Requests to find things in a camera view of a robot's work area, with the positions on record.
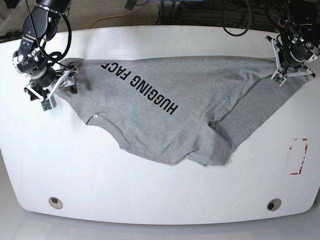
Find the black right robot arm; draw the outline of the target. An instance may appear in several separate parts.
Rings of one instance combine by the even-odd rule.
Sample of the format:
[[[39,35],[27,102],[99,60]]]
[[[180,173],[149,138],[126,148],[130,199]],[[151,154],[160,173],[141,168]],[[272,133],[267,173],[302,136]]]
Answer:
[[[24,91],[30,100],[46,99],[50,93],[46,88],[61,77],[66,71],[75,73],[77,69],[66,66],[60,61],[67,55],[71,47],[72,30],[65,15],[70,0],[37,0],[36,6],[30,10],[26,5],[28,16],[23,23],[22,39],[19,49],[14,52],[12,61],[20,74],[30,78]],[[64,52],[46,53],[45,46],[58,31],[61,20],[65,21],[68,30],[67,45]]]

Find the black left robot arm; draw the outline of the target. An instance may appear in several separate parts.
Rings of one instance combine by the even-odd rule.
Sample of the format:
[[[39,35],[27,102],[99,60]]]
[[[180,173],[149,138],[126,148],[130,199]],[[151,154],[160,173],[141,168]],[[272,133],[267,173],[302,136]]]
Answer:
[[[276,70],[272,75],[280,86],[288,78],[310,76],[307,64],[320,58],[320,24],[315,0],[266,0],[264,14],[279,34],[266,39],[272,44]]]

